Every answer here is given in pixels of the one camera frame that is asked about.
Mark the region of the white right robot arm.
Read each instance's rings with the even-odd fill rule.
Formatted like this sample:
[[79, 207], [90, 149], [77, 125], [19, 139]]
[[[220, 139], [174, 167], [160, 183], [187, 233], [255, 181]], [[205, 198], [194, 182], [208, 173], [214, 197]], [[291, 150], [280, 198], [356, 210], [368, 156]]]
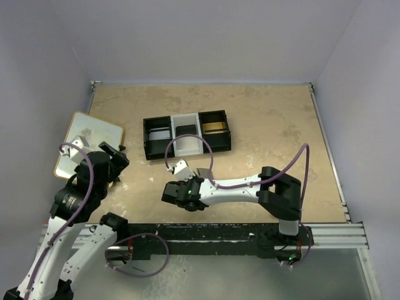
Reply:
[[255, 203], [278, 219], [278, 238], [293, 244], [300, 237], [303, 205], [300, 180], [273, 167], [240, 179], [216, 181], [197, 175], [186, 181], [169, 181], [161, 201], [189, 212], [223, 203]]

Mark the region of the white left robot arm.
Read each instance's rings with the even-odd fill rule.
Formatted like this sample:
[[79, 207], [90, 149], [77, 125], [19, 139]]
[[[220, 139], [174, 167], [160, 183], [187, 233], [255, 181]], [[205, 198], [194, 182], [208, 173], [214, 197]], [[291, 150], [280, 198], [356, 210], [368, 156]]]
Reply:
[[91, 214], [106, 198], [109, 185], [128, 166], [126, 155], [105, 141], [99, 150], [83, 154], [74, 174], [54, 197], [47, 230], [29, 272], [19, 286], [6, 291], [5, 299], [72, 299], [78, 280], [98, 256], [128, 240], [128, 220], [109, 212], [88, 241], [71, 253]]

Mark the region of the grey card holder wallet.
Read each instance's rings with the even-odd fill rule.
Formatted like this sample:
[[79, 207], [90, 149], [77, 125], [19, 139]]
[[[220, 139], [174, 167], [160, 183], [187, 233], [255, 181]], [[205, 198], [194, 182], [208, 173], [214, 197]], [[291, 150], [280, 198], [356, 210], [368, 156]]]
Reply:
[[199, 167], [196, 171], [200, 178], [211, 178], [213, 176], [212, 172], [208, 168]]

